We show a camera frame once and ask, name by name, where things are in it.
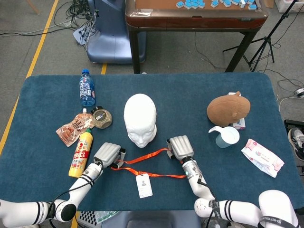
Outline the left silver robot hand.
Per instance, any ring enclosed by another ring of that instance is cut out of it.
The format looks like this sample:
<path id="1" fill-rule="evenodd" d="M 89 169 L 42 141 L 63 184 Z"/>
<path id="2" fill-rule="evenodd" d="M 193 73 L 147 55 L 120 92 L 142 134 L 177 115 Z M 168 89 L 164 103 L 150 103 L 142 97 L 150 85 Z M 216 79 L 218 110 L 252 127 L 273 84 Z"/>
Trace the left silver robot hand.
<path id="1" fill-rule="evenodd" d="M 94 163 L 102 164 L 103 168 L 121 168 L 126 151 L 120 145 L 106 142 L 94 155 Z"/>

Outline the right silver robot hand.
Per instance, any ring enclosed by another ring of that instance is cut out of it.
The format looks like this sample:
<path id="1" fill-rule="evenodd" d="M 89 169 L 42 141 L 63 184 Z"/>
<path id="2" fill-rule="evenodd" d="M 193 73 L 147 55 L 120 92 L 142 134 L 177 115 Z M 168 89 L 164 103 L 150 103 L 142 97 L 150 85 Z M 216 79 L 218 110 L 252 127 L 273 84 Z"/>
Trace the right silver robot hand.
<path id="1" fill-rule="evenodd" d="M 166 142 L 167 155 L 170 159 L 177 159 L 181 163 L 185 163 L 193 158 L 194 150 L 186 135 L 169 138 Z"/>

